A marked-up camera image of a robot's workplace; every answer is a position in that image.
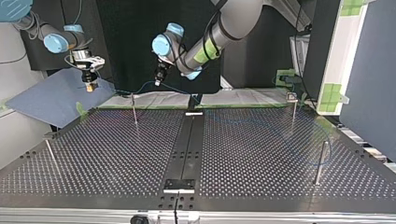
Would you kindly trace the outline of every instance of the black cable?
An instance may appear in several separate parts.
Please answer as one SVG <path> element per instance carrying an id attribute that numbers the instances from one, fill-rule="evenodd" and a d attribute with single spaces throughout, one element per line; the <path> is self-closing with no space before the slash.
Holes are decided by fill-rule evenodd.
<path id="1" fill-rule="evenodd" d="M 298 58 L 298 52 L 297 52 L 297 34 L 298 34 L 298 22 L 299 22 L 299 19 L 300 19 L 300 16 L 301 16 L 301 12 L 302 12 L 302 10 L 303 10 L 303 7 L 302 6 L 300 6 L 300 9 L 298 10 L 298 14 L 297 14 L 297 20 L 296 20 L 296 33 L 295 33 L 295 35 L 294 35 L 294 50 L 296 51 L 296 61 L 297 61 L 297 67 L 298 67 L 298 73 L 299 73 L 299 78 L 301 79 L 301 81 L 303 82 L 303 87 L 304 87 L 304 89 L 305 89 L 305 92 L 306 92 L 306 94 L 307 94 L 307 96 L 308 96 L 308 98 L 309 98 L 309 100 L 311 101 L 311 103 L 312 103 L 312 105 L 314 106 L 314 108 L 315 109 L 317 109 L 317 106 L 314 104 L 314 101 L 312 100 L 312 96 L 309 94 L 309 92 L 308 92 L 308 88 L 305 86 L 305 82 L 304 82 L 304 79 L 303 79 L 303 76 L 302 76 L 302 74 L 301 74 L 301 67 L 300 67 L 300 63 L 299 63 L 299 58 Z"/>
<path id="2" fill-rule="evenodd" d="M 27 55 L 27 52 L 25 51 L 25 53 L 23 54 L 23 56 L 21 56 L 19 59 L 14 60 L 14 61 L 9 61 L 9 62 L 3 62 L 3 63 L 0 63 L 0 64 L 17 63 L 17 62 L 19 62 L 19 61 L 22 61 L 22 60 L 26 57 L 26 55 Z"/>
<path id="3" fill-rule="evenodd" d="M 66 17 L 64 16 L 64 1 L 63 0 L 61 0 L 61 9 L 62 9 L 62 17 L 64 18 L 64 25 L 67 25 Z"/>
<path id="4" fill-rule="evenodd" d="M 203 37 L 202 45 L 203 45 L 203 48 L 204 48 L 205 56 L 206 56 L 206 58 L 207 58 L 209 61 L 212 61 L 213 59 L 210 58 L 209 54 L 207 53 L 207 49 L 206 49 L 206 36 L 207 36 L 209 30 L 211 31 L 212 28 L 213 28 L 213 20 L 214 20 L 219 14 L 220 14 L 219 11 L 216 11 L 215 14 L 213 14 L 212 18 L 210 18 L 210 21 L 209 21 L 209 23 L 207 24 L 207 26 L 206 26 L 206 28 L 205 28 L 205 31 L 204 31 L 204 37 Z M 210 40 L 212 41 L 212 44 L 215 46 L 215 49 L 216 49 L 217 54 L 219 54 L 219 49 L 218 49 L 218 46 L 217 46 L 217 44 L 216 44 L 216 41 L 214 41 L 213 38 L 211 38 Z"/>

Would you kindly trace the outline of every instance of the metal post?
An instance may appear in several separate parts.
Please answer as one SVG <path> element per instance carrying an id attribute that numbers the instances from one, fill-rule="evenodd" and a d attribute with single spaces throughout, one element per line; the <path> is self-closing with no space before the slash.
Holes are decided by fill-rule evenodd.
<path id="1" fill-rule="evenodd" d="M 315 176 L 315 185 L 319 184 L 319 180 L 320 180 L 320 175 L 321 175 L 321 171 L 323 168 L 323 162 L 324 162 L 324 154 L 326 151 L 326 148 L 328 147 L 329 142 L 328 141 L 324 141 L 323 145 L 322 145 L 322 150 L 320 153 L 320 158 L 319 158 L 319 164 L 318 164 L 318 169 L 317 169 L 317 175 Z"/>
<path id="2" fill-rule="evenodd" d="M 134 123 L 137 124 L 137 116 L 136 116 L 136 110 L 134 108 L 134 94 L 132 93 L 132 109 L 134 110 Z"/>
<path id="3" fill-rule="evenodd" d="M 52 152 L 52 147 L 50 146 L 50 140 L 46 139 L 46 144 L 47 144 L 47 147 L 49 148 L 50 156 L 52 157 L 53 160 L 55 160 L 55 156 L 53 155 L 53 152 Z"/>
<path id="4" fill-rule="evenodd" d="M 293 122 L 294 122 L 294 120 L 296 119 L 297 103 L 298 103 L 298 101 L 296 101 L 296 102 L 294 103 Z"/>

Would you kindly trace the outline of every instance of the wire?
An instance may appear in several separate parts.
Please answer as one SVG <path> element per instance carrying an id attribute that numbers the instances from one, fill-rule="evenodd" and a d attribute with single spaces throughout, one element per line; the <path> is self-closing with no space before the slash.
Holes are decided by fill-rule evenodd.
<path id="1" fill-rule="evenodd" d="M 68 61 L 68 59 L 70 59 L 70 55 L 64 56 L 64 61 L 65 61 L 67 64 L 69 64 L 70 66 L 72 66 L 72 67 L 74 67 L 74 68 L 77 68 L 78 70 L 90 71 L 89 68 L 79 68 L 79 67 L 73 65 L 72 63 L 70 63 L 70 62 Z"/>
<path id="2" fill-rule="evenodd" d="M 82 12 L 82 0 L 79 0 L 79 10 L 78 10 L 77 17 L 76 17 L 75 21 L 73 22 L 73 24 L 76 24 L 78 22 L 79 17 L 81 16 L 81 12 Z"/>
<path id="3" fill-rule="evenodd" d="M 21 20 L 19 20 L 18 22 L 14 22 L 12 25 L 18 31 L 28 31 L 28 30 L 33 29 L 35 27 L 35 33 L 34 34 L 32 34 L 31 32 L 28 32 L 29 39 L 31 39 L 31 40 L 37 39 L 40 34 L 41 34 L 41 38 L 44 38 L 43 33 L 41 31 L 41 26 L 40 26 L 40 17 L 38 16 L 38 14 L 34 13 L 33 11 L 30 11 L 30 16 L 32 17 L 32 20 L 31 20 L 30 24 L 27 27 L 21 27 L 19 25 Z"/>
<path id="4" fill-rule="evenodd" d="M 311 103 L 312 103 L 312 105 L 314 106 L 314 108 L 315 108 L 315 110 L 317 110 L 317 106 L 314 104 L 314 101 L 312 100 L 312 96 L 311 96 L 311 94 L 309 94 L 309 92 L 308 92 L 308 88 L 305 86 L 305 82 L 304 82 L 304 79 L 303 79 L 303 75 L 302 75 L 302 73 L 301 73 L 301 67 L 300 67 L 300 63 L 299 63 L 299 55 L 298 55 L 298 52 L 297 52 L 297 34 L 298 34 L 298 22 L 299 22 L 299 19 L 300 19 L 300 16 L 301 16 L 301 12 L 302 12 L 302 10 L 303 10 L 303 7 L 302 6 L 300 6 L 300 8 L 299 8 L 299 10 L 298 10 L 298 14 L 297 14 L 297 20 L 296 20 L 296 33 L 295 33 L 295 35 L 294 35 L 294 50 L 296 51 L 296 61 L 297 61 L 297 67 L 298 67 L 298 73 L 299 73 L 299 78 L 301 79 L 301 81 L 303 82 L 303 87 L 304 87 L 304 89 L 305 89 L 305 92 L 306 92 L 306 94 L 308 95 L 308 98 L 309 98 L 309 100 L 311 101 Z"/>
<path id="5" fill-rule="evenodd" d="M 23 56 L 21 56 L 19 59 L 14 60 L 14 61 L 9 61 L 9 62 L 2 62 L 2 63 L 0 63 L 0 64 L 17 63 L 17 62 L 19 62 L 19 61 L 22 61 L 22 60 L 26 57 L 26 55 L 27 55 L 27 52 L 25 51 L 25 53 L 23 54 Z"/>
<path id="6" fill-rule="evenodd" d="M 67 24 L 66 17 L 64 16 L 64 0 L 61 0 L 61 10 L 62 10 L 62 18 L 64 19 L 64 25 Z"/>

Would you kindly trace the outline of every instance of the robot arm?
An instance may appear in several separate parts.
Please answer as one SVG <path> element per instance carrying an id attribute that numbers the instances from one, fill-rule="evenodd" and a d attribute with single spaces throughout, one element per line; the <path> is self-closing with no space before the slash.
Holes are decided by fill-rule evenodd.
<path id="1" fill-rule="evenodd" d="M 175 23 L 169 23 L 166 31 L 153 40 L 153 51 L 159 57 L 156 85 L 165 79 L 166 70 L 171 65 L 175 65 L 183 77 L 194 80 L 201 73 L 203 64 L 217 59 L 230 42 L 247 36 L 262 12 L 262 0 L 211 1 L 220 11 L 219 19 L 216 24 L 206 28 L 207 32 L 192 49 L 187 51 L 181 46 L 184 29 Z"/>
<path id="2" fill-rule="evenodd" d="M 71 50 L 68 63 L 72 63 L 83 73 L 81 79 L 87 91 L 94 91 L 97 85 L 97 71 L 101 69 L 105 60 L 92 56 L 88 45 L 92 40 L 85 38 L 82 27 L 78 24 L 66 25 L 59 31 L 50 24 L 39 19 L 31 11 L 33 0 L 0 0 L 0 22 L 12 22 L 14 27 L 25 31 L 31 39 L 40 39 L 52 53 L 64 53 Z"/>

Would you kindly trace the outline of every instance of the green tape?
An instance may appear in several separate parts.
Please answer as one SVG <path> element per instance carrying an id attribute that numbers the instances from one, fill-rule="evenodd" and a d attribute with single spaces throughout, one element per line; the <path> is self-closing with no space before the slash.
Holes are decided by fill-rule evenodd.
<path id="1" fill-rule="evenodd" d="M 338 103 L 341 101 L 341 84 L 327 83 L 324 85 L 321 95 L 319 111 L 335 112 Z"/>
<path id="2" fill-rule="evenodd" d="M 82 103 L 80 103 L 80 102 L 76 103 L 76 110 L 79 113 L 79 117 L 81 120 L 84 120 L 85 118 L 88 117 L 88 111 L 86 111 L 84 109 L 84 106 L 82 105 Z"/>
<path id="3" fill-rule="evenodd" d="M 361 14 L 361 7 L 364 0 L 344 0 L 343 7 L 341 8 L 341 16 L 359 16 Z"/>
<path id="4" fill-rule="evenodd" d="M 6 102 L 7 102 L 8 100 L 9 100 L 9 99 L 4 99 L 4 100 L 0 101 L 0 111 L 2 111 L 2 110 L 8 110 L 8 108 L 7 108 L 7 106 L 6 106 Z"/>
<path id="5" fill-rule="evenodd" d="M 219 55 L 216 55 L 217 51 L 215 48 L 215 45 L 213 45 L 212 40 L 208 39 L 205 44 L 206 52 L 207 55 L 210 57 L 210 59 L 214 60 L 219 57 Z M 198 63 L 206 63 L 209 61 L 209 59 L 206 57 L 204 48 L 201 48 L 197 54 L 194 56 L 194 60 L 197 61 Z"/>
<path id="6" fill-rule="evenodd" d="M 280 77 L 294 77 L 295 74 L 296 74 L 296 71 L 294 69 L 277 70 L 276 71 L 276 85 L 278 87 L 292 87 L 293 84 L 286 84 L 286 82 L 280 80 Z"/>

